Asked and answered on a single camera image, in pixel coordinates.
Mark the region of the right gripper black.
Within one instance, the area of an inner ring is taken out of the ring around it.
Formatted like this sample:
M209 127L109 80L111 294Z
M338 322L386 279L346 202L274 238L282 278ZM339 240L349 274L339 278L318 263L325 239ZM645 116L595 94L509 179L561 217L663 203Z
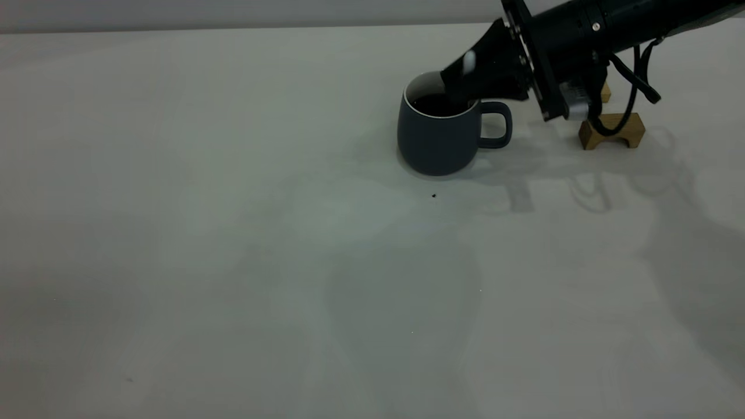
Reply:
M440 72L450 102L525 101L532 84L545 121L588 121L603 109L606 22L598 1L569 1L533 16L524 1L503 1L506 18L524 47L530 71L503 66L514 37L496 20L462 56Z

